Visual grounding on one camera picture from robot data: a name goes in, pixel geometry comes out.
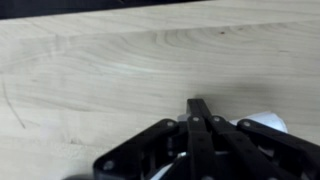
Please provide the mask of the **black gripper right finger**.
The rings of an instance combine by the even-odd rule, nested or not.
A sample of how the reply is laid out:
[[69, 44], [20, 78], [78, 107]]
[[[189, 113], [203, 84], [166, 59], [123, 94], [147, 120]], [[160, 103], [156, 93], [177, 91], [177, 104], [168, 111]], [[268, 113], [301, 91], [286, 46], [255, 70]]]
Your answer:
[[187, 101], [192, 180], [320, 180], [320, 147], [250, 119], [233, 125]]

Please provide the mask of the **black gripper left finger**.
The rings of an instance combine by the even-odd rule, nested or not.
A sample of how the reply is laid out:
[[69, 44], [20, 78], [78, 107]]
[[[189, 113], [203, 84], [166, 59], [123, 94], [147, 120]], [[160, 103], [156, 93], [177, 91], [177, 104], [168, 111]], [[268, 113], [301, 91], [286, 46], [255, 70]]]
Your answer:
[[191, 180], [190, 135], [199, 118], [160, 120], [112, 150], [93, 164], [94, 180], [151, 180], [167, 165], [160, 180]]

